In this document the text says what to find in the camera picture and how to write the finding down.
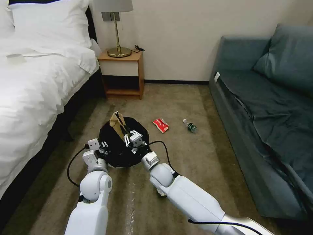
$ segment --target white label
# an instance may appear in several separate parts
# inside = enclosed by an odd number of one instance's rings
[[[214,81],[215,81],[215,83],[217,82],[217,80],[218,80],[218,78],[220,77],[220,73],[219,72],[217,72],[216,73],[216,75],[215,75],[215,77],[214,77]]]

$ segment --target brown carpet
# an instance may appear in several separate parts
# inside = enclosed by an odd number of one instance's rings
[[[208,86],[152,84],[145,86],[142,100],[97,99],[82,107],[69,129],[75,141],[59,144],[3,234],[64,233],[79,195],[67,180],[68,162],[89,139],[98,136],[114,111],[138,120],[148,130],[150,141],[164,141],[173,167],[212,194],[227,214],[250,217],[277,235],[306,234],[302,224],[258,215]],[[164,134],[152,124],[156,118],[169,124]],[[194,122],[198,133],[189,133],[183,118]],[[152,145],[151,149],[166,162],[162,145]],[[85,176],[81,157],[73,162],[70,173],[76,182]],[[208,234],[189,224],[166,198],[158,196],[141,165],[110,169],[109,174],[113,189],[108,203],[108,235]]]

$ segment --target white duvet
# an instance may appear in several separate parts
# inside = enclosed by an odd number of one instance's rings
[[[26,62],[6,56],[20,53]],[[0,198],[42,148],[64,105],[98,68],[92,50],[61,41],[0,40]]]

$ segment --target sofa armrest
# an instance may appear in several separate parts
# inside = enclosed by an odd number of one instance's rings
[[[251,70],[269,46],[270,38],[222,36],[212,76],[222,70]]]

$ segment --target plastic bottle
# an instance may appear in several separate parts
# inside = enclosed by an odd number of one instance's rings
[[[183,119],[183,123],[185,123],[190,132],[195,133],[197,131],[196,125],[194,125],[192,122],[187,122],[187,119]]]

